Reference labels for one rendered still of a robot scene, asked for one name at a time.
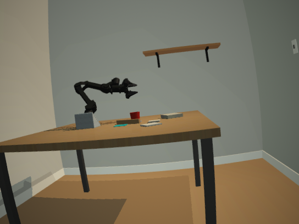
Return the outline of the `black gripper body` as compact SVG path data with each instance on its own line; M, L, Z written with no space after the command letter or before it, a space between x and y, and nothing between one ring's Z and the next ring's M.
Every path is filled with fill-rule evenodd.
M128 91L128 78L124 79L124 85L118 85L118 92L124 92L126 99L129 99L129 91Z

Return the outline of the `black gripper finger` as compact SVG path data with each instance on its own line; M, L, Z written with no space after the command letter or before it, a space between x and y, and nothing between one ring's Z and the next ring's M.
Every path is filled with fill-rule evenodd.
M128 87L134 87L134 86L137 86L137 84L134 84L128 80Z
M130 91L129 92L129 97L131 97L132 95L134 95L134 94L137 94L138 92L136 92L136 91Z

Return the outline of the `beige flat rectangular block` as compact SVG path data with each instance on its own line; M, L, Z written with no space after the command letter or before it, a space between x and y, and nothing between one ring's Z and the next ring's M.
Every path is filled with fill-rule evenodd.
M172 118L177 118L177 117L183 117L182 113L171 113L171 114L163 114L160 115L161 118L165 119L172 119Z

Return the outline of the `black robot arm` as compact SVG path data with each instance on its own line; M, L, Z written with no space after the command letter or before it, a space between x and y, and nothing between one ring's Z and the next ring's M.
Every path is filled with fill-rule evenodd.
M89 81L76 83L74 85L76 93L81 95L83 100L87 103L87 105L85 106L85 109L86 109L85 113L93 113L94 114L97 110L96 102L89 99L89 97L84 92L85 89L93 88L96 90L100 90L103 93L110 92L111 94L113 94L113 92L118 92L119 82L120 82L119 78L114 78L111 82L106 83L106 84L104 83L102 85L93 83L93 82L89 82ZM81 85L84 85L83 88L81 87Z

